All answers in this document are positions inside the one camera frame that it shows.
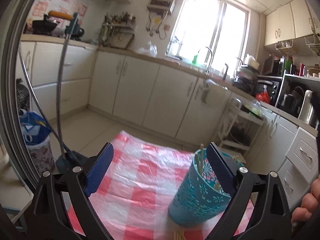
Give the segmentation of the person's right hand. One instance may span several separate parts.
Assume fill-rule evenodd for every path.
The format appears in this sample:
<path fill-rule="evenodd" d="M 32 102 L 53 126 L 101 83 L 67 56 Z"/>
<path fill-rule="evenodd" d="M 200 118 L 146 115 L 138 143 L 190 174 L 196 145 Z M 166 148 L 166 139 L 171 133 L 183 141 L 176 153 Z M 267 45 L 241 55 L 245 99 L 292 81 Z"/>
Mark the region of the person's right hand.
<path fill-rule="evenodd" d="M 293 224 L 295 222 L 307 221 L 312 216 L 317 206 L 319 205 L 319 199 L 320 199 L 320 179 L 317 178 L 311 184 L 310 193 L 307 193 L 302 198 L 301 206 L 297 207 L 293 211 L 291 223 Z"/>

